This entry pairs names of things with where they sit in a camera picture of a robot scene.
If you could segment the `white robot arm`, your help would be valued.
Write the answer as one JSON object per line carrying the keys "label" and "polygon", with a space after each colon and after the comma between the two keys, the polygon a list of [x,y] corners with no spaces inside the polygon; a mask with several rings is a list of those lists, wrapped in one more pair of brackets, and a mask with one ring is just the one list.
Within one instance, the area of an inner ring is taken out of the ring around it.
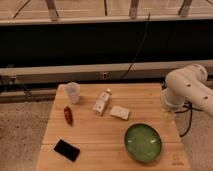
{"label": "white robot arm", "polygon": [[161,95],[162,106],[175,112],[189,101],[213,118],[213,90],[205,85],[207,78],[207,70],[199,64],[169,72]]}

